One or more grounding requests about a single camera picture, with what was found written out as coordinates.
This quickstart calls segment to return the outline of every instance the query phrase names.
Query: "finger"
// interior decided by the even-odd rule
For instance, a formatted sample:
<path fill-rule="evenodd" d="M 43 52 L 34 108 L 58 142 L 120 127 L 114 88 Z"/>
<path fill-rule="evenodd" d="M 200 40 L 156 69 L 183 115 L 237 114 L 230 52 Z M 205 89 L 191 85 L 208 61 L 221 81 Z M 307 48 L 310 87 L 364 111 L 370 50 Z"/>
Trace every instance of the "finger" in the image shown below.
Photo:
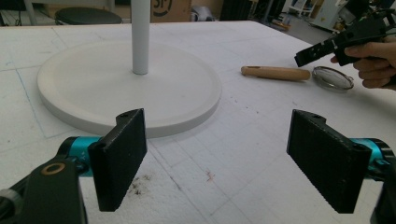
<path fill-rule="evenodd" d="M 364 45 L 345 48 L 345 54 L 356 58 L 377 57 L 383 59 L 394 59 L 396 58 L 396 42 L 368 42 Z"/>
<path fill-rule="evenodd" d="M 387 67 L 387 68 L 379 69 L 379 70 L 375 70 L 375 71 L 359 72 L 359 77 L 361 79 L 374 80 L 374 79 L 393 77 L 395 74 L 396 74 L 395 68 Z"/>
<path fill-rule="evenodd" d="M 363 80 L 362 84 L 365 88 L 374 89 L 374 88 L 382 88 L 390 82 L 390 77 L 374 79 L 374 80 Z"/>
<path fill-rule="evenodd" d="M 372 60 L 361 59 L 353 63 L 353 67 L 358 69 L 359 71 L 374 71 L 389 66 L 390 66 L 389 62 L 384 59 L 372 59 Z"/>
<path fill-rule="evenodd" d="M 338 63 L 338 59 L 337 59 L 337 57 L 332 57 L 332 58 L 330 58 L 330 62 L 331 63 Z"/>

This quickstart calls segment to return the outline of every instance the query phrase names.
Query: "white pole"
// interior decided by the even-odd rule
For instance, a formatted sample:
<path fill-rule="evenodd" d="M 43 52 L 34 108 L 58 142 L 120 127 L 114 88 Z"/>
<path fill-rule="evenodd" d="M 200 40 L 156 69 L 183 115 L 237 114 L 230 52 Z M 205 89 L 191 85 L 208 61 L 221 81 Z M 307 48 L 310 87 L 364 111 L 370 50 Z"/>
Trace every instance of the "white pole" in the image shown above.
<path fill-rule="evenodd" d="M 137 75 L 149 72 L 150 0 L 131 0 L 132 71 Z"/>

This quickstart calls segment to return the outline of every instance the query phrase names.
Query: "gray floor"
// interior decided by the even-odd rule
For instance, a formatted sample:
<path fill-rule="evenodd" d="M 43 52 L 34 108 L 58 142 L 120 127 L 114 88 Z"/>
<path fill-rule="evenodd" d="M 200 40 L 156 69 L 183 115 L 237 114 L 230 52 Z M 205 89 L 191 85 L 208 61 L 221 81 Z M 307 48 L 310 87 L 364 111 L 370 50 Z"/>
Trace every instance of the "gray floor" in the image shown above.
<path fill-rule="evenodd" d="M 12 11 L 12 10 L 0 10 L 3 20 L 9 26 L 15 26 L 16 21 L 19 19 L 19 12 Z M 35 16 L 37 19 L 37 23 L 39 25 L 55 25 L 54 19 L 48 17 L 44 8 L 37 7 L 35 9 Z M 21 25 L 22 26 L 29 26 L 30 21 L 29 17 L 27 16 L 26 11 L 21 12 Z M 290 28 L 289 30 L 284 30 L 275 25 L 269 25 L 274 29 L 277 29 L 281 32 L 284 32 L 287 35 L 294 36 L 298 39 L 301 39 L 309 44 L 315 45 L 330 36 L 332 33 L 329 31 L 324 31 L 319 29 L 318 27 L 314 27 L 310 25 L 310 20 L 306 17 L 297 18 L 295 16 L 290 16 Z"/>

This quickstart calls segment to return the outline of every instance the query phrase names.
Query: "metal ring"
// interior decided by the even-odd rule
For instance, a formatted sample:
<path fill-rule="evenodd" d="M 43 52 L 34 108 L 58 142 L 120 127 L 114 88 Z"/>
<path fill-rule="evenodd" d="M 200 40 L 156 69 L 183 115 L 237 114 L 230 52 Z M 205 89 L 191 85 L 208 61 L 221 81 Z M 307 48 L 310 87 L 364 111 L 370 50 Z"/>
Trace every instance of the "metal ring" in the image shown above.
<path fill-rule="evenodd" d="M 53 163 L 53 164 L 50 164 L 50 165 L 44 167 L 44 168 L 41 170 L 41 174 L 42 174 L 42 175 L 56 175 L 56 174 L 58 174 L 59 172 L 61 172 L 61 171 L 64 169 L 64 167 L 66 167 L 66 165 L 65 165 L 64 163 L 62 163 L 62 162 L 55 162 L 55 163 Z"/>
<path fill-rule="evenodd" d="M 334 72 L 334 73 L 340 75 L 341 77 L 345 78 L 345 79 L 348 81 L 349 87 L 339 87 L 339 86 L 337 86 L 337 85 L 335 85 L 335 84 L 329 82 L 328 80 L 322 78 L 320 75 L 317 74 L 317 71 L 318 71 L 318 70 L 330 70 L 330 71 L 332 71 L 332 72 Z M 317 66 L 317 67 L 314 67 L 314 70 L 312 71 L 312 74 L 313 74 L 313 77 L 320 79 L 320 81 L 322 81 L 322 82 L 325 83 L 326 85 L 328 85 L 328 86 L 330 86 L 330 87 L 332 87 L 332 88 L 338 89 L 338 90 L 345 90 L 345 91 L 346 91 L 346 90 L 352 89 L 353 86 L 354 86 L 354 85 L 353 85 L 353 77 L 348 77 L 348 76 L 345 75 L 344 73 L 342 73 L 342 72 L 340 72 L 340 71 L 338 71 L 338 70 L 335 70 L 335 69 L 333 69 L 333 68 L 330 68 L 330 67 L 326 67 L 326 66 Z"/>

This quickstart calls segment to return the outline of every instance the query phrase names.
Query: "cardboard box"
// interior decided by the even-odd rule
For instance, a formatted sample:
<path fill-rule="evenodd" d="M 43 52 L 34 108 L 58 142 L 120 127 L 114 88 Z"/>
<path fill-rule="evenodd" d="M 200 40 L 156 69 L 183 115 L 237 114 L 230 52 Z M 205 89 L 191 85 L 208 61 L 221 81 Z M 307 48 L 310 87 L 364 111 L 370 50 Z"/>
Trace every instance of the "cardboard box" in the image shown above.
<path fill-rule="evenodd" d="M 190 21 L 191 0 L 152 0 L 151 22 Z"/>
<path fill-rule="evenodd" d="M 44 5 L 44 9 L 52 18 L 54 18 L 56 11 L 64 7 L 75 6 L 55 4 Z M 115 13 L 123 19 L 131 19 L 131 6 L 116 5 Z M 190 21 L 191 0 L 151 0 L 150 13 L 151 22 Z"/>
<path fill-rule="evenodd" d="M 314 19 L 317 17 L 319 11 L 320 11 L 321 6 L 314 6 L 314 9 L 312 10 L 311 13 L 311 18 Z"/>
<path fill-rule="evenodd" d="M 323 5 L 324 0 L 317 0 L 317 6 Z"/>

